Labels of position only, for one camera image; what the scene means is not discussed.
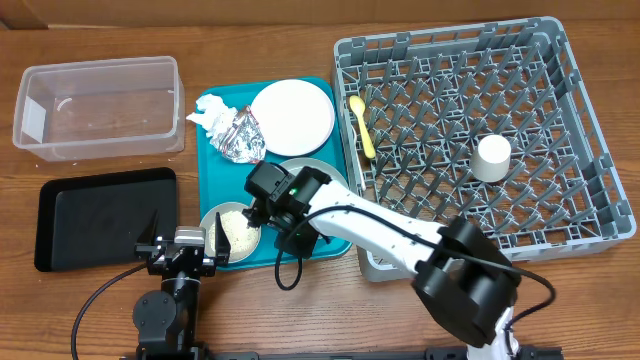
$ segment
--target small bowl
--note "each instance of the small bowl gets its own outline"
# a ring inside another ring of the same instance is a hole
[[[349,188],[349,184],[347,183],[347,180],[345,180],[344,176],[342,176],[342,174],[340,174],[338,170],[336,170],[336,168],[318,159],[294,158],[294,159],[283,161],[282,163],[280,163],[280,166],[285,168],[285,170],[287,170],[293,175],[298,175],[300,171],[302,171],[303,167],[309,166],[324,172],[325,174],[331,177],[331,180],[335,180],[339,182],[342,186],[346,187],[347,189]]]
[[[206,232],[207,232],[207,239],[205,241],[205,250],[204,253],[206,256],[213,258],[215,257],[215,249],[211,247],[211,242],[209,241],[209,229],[211,229],[211,226],[215,223],[216,221],[216,213],[220,213],[220,216],[222,216],[225,213],[231,212],[231,211],[240,211],[242,212],[242,210],[247,209],[247,205],[245,204],[241,204],[241,203],[237,203],[237,202],[226,202],[226,203],[222,203],[216,207],[214,207],[213,209],[209,210],[209,212],[207,213],[207,215],[204,216],[204,218],[202,218],[202,221],[200,221],[200,227],[205,228]],[[249,249],[248,251],[243,252],[243,255],[238,258],[238,259],[234,259],[233,261],[231,259],[229,259],[229,263],[237,263],[240,262],[244,259],[246,259],[247,257],[249,257],[249,255],[251,255],[256,248],[258,247],[258,244],[260,243],[260,235],[261,235],[262,231],[260,228],[258,228],[258,241],[256,241],[255,246],[253,246],[253,248]]]

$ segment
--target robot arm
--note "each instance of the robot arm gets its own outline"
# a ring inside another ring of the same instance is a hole
[[[441,224],[412,219],[385,209],[353,194],[336,181],[321,186],[309,205],[309,214],[331,206],[350,205],[378,215],[434,245],[442,239],[438,234]],[[418,262],[426,261],[433,254],[433,249],[398,236],[385,225],[355,212],[325,213],[313,218],[310,224],[321,234],[346,239],[380,256],[403,270],[407,278],[414,278]]]
[[[511,360],[517,353],[518,343],[505,324],[513,316],[520,275],[506,271],[509,260],[466,220],[456,218],[444,226],[408,218],[308,167],[293,176],[260,162],[247,177],[245,190],[255,198],[244,211],[249,225],[275,226],[281,234],[275,245],[282,252],[309,258],[320,235],[350,241],[413,279],[411,285],[433,319],[469,345],[467,360]],[[222,229],[219,215],[216,224]],[[145,238],[137,252],[154,259],[147,265],[149,273],[162,275],[163,282],[161,291],[145,294],[135,306],[136,358],[210,358],[206,345],[195,341],[199,279],[227,263],[230,245],[224,230],[216,231],[215,259],[203,257],[205,229],[178,228],[172,240],[156,239],[150,230]],[[530,354],[520,353],[518,359],[536,359]]]
[[[473,347],[494,343],[496,324],[515,303],[519,275],[450,256],[462,253],[467,259],[511,264],[482,231],[462,218],[449,226],[412,219],[360,198],[309,167],[293,176],[260,162],[247,177],[245,190],[255,197],[252,208],[245,210],[249,224],[276,226],[281,232],[276,247],[281,251],[308,258],[320,234],[369,250],[412,278],[412,287],[434,320]]]

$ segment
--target black wire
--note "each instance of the black wire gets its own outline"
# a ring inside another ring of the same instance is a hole
[[[510,273],[513,273],[513,274],[517,274],[517,275],[520,275],[520,276],[525,276],[525,277],[528,277],[528,278],[530,278],[530,279],[542,284],[544,287],[546,287],[549,290],[549,297],[547,298],[547,300],[541,302],[538,305],[532,306],[529,309],[524,310],[523,312],[521,312],[518,315],[514,316],[513,319],[511,319],[504,326],[503,330],[504,330],[504,333],[505,333],[505,337],[507,339],[507,348],[509,350],[509,356],[513,356],[513,351],[511,349],[511,343],[509,341],[509,332],[511,331],[513,325],[516,322],[518,322],[519,320],[523,319],[524,317],[529,316],[529,315],[535,313],[536,311],[540,311],[540,310],[546,308],[547,306],[551,305],[554,302],[554,300],[556,299],[556,289],[553,287],[553,285],[551,285],[551,282],[549,282],[549,280],[545,279],[544,277],[542,277],[542,276],[540,276],[538,274],[532,273],[532,272],[524,270],[524,269],[520,269],[520,268],[515,268],[513,266],[507,266],[507,265],[494,263],[492,261],[479,259],[479,258],[474,257],[474,256],[466,255],[466,254],[463,254],[463,253],[459,253],[457,251],[452,251],[452,250],[443,248],[443,247],[438,246],[438,245],[436,245],[436,244],[434,244],[432,242],[424,240],[423,238],[421,238],[418,235],[411,234],[410,232],[408,232],[408,231],[402,229],[401,227],[399,227],[398,225],[393,224],[393,223],[385,220],[384,218],[382,218],[382,217],[380,217],[380,216],[378,216],[376,214],[372,214],[372,213],[370,213],[370,212],[368,212],[366,210],[362,210],[362,209],[359,209],[359,208],[356,208],[356,207],[353,207],[353,206],[350,206],[350,205],[330,206],[330,207],[327,207],[327,208],[324,208],[324,209],[320,209],[320,210],[314,212],[313,214],[310,214],[309,216],[305,217],[301,222],[299,222],[296,225],[295,228],[293,228],[291,233],[289,233],[289,235],[284,238],[283,242],[290,241],[291,238],[294,236],[294,234],[296,234],[300,230],[300,228],[302,228],[302,226],[307,224],[309,221],[311,221],[316,216],[320,216],[322,214],[326,214],[326,213],[332,212],[332,211],[347,211],[347,212],[352,211],[352,212],[364,215],[364,216],[366,216],[366,217],[368,217],[368,218],[370,218],[372,220],[375,220],[375,221],[381,223],[382,225],[390,228],[391,230],[399,233],[400,235],[409,238],[412,241],[415,241],[415,242],[417,242],[419,244],[425,245],[425,246],[430,247],[432,249],[436,249],[436,250],[442,252],[443,254],[445,254],[447,256],[450,256],[452,258],[466,260],[466,261],[469,261],[469,262],[472,262],[472,263],[475,263],[475,264],[478,264],[478,265],[482,265],[482,266],[491,266],[491,267],[494,267],[496,269],[507,271],[507,272],[510,272]],[[276,282],[278,282],[278,286],[280,286],[281,283],[279,282],[278,274],[279,273],[278,273],[278,270],[276,268]],[[296,281],[293,283],[292,287],[288,288],[287,290],[291,290],[293,287],[295,287],[294,285],[297,285],[299,280],[300,279],[297,278]]]
[[[276,256],[276,264],[274,266],[276,284],[278,284],[278,287],[281,290],[289,291],[289,290],[293,290],[296,286],[298,286],[298,283],[300,282],[300,278],[302,278],[302,258],[298,257],[298,273],[296,274],[296,279],[293,281],[293,283],[291,285],[285,286],[282,283],[282,280],[280,280],[280,262],[282,261],[282,254],[283,253],[284,253],[284,250],[280,249],[278,251],[278,256]]]
[[[155,263],[160,256],[162,256],[162,253],[159,253],[156,257],[154,257],[151,260],[151,264]],[[102,285],[98,290],[96,290],[96,292],[93,293],[93,295],[91,295],[89,297],[89,299],[87,300],[87,302],[84,303],[84,305],[82,306],[82,309],[80,309],[80,312],[78,313],[78,316],[76,316],[76,321],[73,323],[73,329],[71,329],[71,357],[73,358],[73,360],[79,360],[78,359],[78,349],[76,348],[76,338],[78,336],[78,328],[80,327],[80,320],[82,320],[82,317],[84,316],[84,313],[87,312],[87,310],[89,309],[89,306],[91,306],[91,304],[93,303],[93,301],[100,295],[102,294],[105,290],[107,290],[107,288],[109,288],[109,286],[115,284],[116,282],[124,279],[125,277],[136,273],[144,268],[147,267],[147,263],[144,264],[140,264],[136,267],[134,267],[131,270],[127,270],[125,272],[123,272],[122,274],[114,277],[113,279],[107,281],[104,285]]]

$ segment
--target wooden table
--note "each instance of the wooden table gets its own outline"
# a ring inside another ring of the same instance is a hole
[[[195,127],[187,125],[179,154],[47,163],[11,142],[22,72],[32,65],[171,55],[179,64],[188,108],[203,90],[223,84],[316,75],[329,79],[336,40],[358,34],[442,24],[274,26],[0,33],[0,358],[68,359],[75,316],[93,291],[130,267],[68,273],[33,267],[38,194],[48,180],[169,166],[178,174],[180,223],[199,222]],[[564,23],[591,101],[636,214],[640,214],[640,24]],[[557,287],[557,303],[516,327],[521,343],[562,346],[567,359],[640,357],[640,241],[599,255],[524,264]],[[286,269],[291,276],[293,269]],[[160,279],[135,274],[106,291],[84,318],[82,359],[131,353],[137,331],[133,304]],[[516,310],[546,291],[519,288]],[[373,284],[361,275],[355,250],[305,266],[300,286],[280,291],[273,269],[219,274],[204,281],[198,337],[216,351],[296,353],[421,350],[458,345],[430,318],[405,281]]]

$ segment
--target yellow plastic spoon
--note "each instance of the yellow plastic spoon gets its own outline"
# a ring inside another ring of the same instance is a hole
[[[352,95],[349,97],[349,105],[351,106],[351,111],[358,118],[358,127],[360,128],[360,137],[362,138],[362,147],[364,148],[364,156],[369,159],[373,159],[376,157],[376,151],[373,148],[373,144],[371,143],[371,137],[369,136],[369,131],[367,130],[367,126],[364,124],[364,119],[362,116],[364,115],[364,109],[366,106],[364,105],[364,101],[360,99],[357,95]]]

